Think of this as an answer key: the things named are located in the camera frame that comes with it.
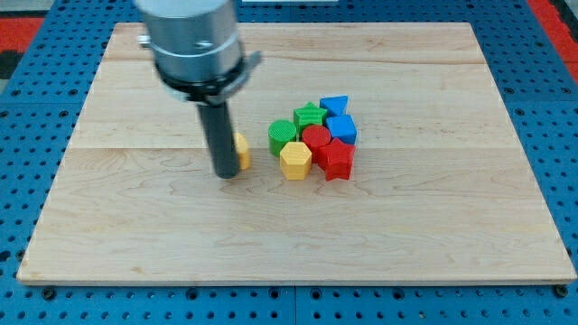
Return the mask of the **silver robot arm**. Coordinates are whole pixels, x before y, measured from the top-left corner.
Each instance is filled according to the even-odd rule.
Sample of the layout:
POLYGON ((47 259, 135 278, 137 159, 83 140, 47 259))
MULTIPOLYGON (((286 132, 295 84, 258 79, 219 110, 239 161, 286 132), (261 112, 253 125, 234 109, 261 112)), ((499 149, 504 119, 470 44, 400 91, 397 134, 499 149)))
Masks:
POLYGON ((220 105, 247 83, 261 62, 247 56, 231 0, 135 0, 163 83, 185 100, 220 105))

